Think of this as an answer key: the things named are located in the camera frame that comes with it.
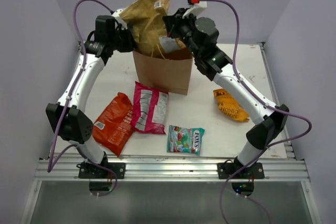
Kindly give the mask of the brown kraft snack pouch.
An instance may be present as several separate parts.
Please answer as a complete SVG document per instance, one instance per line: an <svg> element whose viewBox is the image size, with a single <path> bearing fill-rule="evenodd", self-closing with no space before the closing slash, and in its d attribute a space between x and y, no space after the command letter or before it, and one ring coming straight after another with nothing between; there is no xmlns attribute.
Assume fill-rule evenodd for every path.
<svg viewBox="0 0 336 224"><path fill-rule="evenodd" d="M141 54L148 56L153 52L157 58L157 46L165 54L185 48L181 40L167 36L162 17L168 14L169 6L170 0L137 0L121 13L121 18L133 25L134 40Z"/></svg>

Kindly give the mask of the brown paper bag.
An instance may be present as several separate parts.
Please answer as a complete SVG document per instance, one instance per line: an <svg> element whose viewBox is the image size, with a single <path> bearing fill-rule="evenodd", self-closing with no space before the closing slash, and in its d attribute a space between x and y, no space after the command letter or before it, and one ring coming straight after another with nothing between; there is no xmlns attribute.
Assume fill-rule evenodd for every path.
<svg viewBox="0 0 336 224"><path fill-rule="evenodd" d="M165 54L160 46L156 47L159 56L148 56L133 51L138 81L151 88L161 91L187 95L190 86L193 57L188 49L183 48Z"/></svg>

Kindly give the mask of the pink snack bag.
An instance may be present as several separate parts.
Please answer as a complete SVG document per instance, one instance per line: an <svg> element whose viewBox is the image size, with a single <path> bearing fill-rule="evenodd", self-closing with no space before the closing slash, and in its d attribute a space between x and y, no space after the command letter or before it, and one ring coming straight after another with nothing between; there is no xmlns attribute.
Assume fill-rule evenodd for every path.
<svg viewBox="0 0 336 224"><path fill-rule="evenodd" d="M135 83L131 125L144 134L165 134L169 94Z"/></svg>

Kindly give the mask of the orange red snack bag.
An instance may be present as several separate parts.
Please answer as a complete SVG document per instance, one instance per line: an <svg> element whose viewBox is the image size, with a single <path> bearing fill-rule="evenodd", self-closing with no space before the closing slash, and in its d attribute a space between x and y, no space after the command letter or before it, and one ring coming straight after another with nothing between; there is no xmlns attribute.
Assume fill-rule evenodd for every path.
<svg viewBox="0 0 336 224"><path fill-rule="evenodd" d="M131 125L133 105L119 92L93 124L92 136L97 143L120 156L134 132Z"/></svg>

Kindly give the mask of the yellow honey chips bag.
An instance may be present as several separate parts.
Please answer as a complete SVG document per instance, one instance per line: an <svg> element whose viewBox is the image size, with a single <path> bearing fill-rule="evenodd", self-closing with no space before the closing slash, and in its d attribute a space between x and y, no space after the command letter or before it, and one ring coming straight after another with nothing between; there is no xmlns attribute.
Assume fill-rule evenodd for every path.
<svg viewBox="0 0 336 224"><path fill-rule="evenodd" d="M216 99L218 109L223 114L237 122L249 122L249 114L225 89L214 90L213 94Z"/></svg>

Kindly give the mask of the green Fox's candy bag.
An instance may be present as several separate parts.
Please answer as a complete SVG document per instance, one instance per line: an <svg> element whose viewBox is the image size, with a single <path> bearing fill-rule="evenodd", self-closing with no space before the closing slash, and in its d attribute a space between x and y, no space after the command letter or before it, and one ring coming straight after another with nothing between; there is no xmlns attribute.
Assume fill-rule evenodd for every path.
<svg viewBox="0 0 336 224"><path fill-rule="evenodd" d="M203 128L184 128L175 125L169 126L166 151L168 153L188 153L200 155Z"/></svg>

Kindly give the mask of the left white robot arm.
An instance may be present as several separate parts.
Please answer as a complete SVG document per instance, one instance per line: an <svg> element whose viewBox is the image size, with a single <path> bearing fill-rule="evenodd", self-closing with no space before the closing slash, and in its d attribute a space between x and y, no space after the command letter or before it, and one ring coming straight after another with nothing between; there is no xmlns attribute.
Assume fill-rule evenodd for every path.
<svg viewBox="0 0 336 224"><path fill-rule="evenodd" d="M54 137L61 137L76 147L92 164L90 171L104 178L109 165L106 154L92 136L93 122L85 114L92 87L114 51L131 52L135 42L126 22L117 14L100 15L95 30L82 46L75 72L63 95L55 104L48 104L46 114Z"/></svg>

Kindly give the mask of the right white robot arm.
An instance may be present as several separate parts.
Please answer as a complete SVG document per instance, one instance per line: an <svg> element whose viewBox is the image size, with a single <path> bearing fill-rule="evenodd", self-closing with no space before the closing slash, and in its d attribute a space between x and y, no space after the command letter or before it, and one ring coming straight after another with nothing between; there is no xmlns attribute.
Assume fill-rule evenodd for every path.
<svg viewBox="0 0 336 224"><path fill-rule="evenodd" d="M253 171L256 156L284 129L288 107L277 106L234 72L233 61L217 46L219 32L213 20L194 15L184 18L176 12L164 16L163 21L167 35L184 43L199 72L231 94L253 121L254 127L246 134L247 143L234 159L236 176L246 178Z"/></svg>

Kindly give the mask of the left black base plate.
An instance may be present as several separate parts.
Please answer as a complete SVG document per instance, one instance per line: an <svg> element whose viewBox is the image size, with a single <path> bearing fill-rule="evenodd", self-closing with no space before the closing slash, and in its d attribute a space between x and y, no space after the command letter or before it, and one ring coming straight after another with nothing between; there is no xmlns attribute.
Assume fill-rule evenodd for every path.
<svg viewBox="0 0 336 224"><path fill-rule="evenodd" d="M82 162L77 164L76 167L79 169L78 177L81 179L110 178L110 172L107 169L113 171L117 179L124 179L126 171L125 163L108 163L105 168L99 168L92 163Z"/></svg>

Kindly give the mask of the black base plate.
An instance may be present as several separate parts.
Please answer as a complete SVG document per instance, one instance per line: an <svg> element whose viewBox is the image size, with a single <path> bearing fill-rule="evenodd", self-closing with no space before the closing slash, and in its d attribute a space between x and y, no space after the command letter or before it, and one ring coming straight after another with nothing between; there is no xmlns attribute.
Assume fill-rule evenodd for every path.
<svg viewBox="0 0 336 224"><path fill-rule="evenodd" d="M219 179L227 179L238 167L232 162L217 163L217 173ZM247 167L241 172L237 173L232 179L264 179L264 169L262 163L254 163L251 167Z"/></svg>
<svg viewBox="0 0 336 224"><path fill-rule="evenodd" d="M105 168L99 168L92 163L82 162L77 164L76 167L79 169L78 177L81 179L110 178L110 172L107 169L113 171L117 179L124 179L126 171L125 163L108 163Z"/></svg>

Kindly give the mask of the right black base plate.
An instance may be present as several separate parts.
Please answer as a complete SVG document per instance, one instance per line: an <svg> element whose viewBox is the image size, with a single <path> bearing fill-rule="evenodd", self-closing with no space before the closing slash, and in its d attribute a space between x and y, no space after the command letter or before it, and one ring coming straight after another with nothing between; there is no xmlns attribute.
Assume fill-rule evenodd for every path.
<svg viewBox="0 0 336 224"><path fill-rule="evenodd" d="M238 167L232 162L217 163L217 173L219 179L227 179ZM264 169L262 163L254 163L251 167L247 167L241 172L237 173L232 179L264 179Z"/></svg>

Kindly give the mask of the aluminium mounting rail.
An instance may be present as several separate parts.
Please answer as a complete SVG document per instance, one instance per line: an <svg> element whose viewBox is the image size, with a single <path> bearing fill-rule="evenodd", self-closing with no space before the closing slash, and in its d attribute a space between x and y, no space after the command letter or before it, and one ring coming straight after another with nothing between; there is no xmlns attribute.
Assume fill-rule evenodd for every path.
<svg viewBox="0 0 336 224"><path fill-rule="evenodd" d="M39 161L34 179L41 181L78 181L78 155L66 155L54 169L47 172L47 161ZM221 164L224 159L193 157L126 157L109 156L118 165L118 173L125 182L223 182ZM305 162L295 159L262 159L251 171L250 178L261 182L307 182L309 174Z"/></svg>

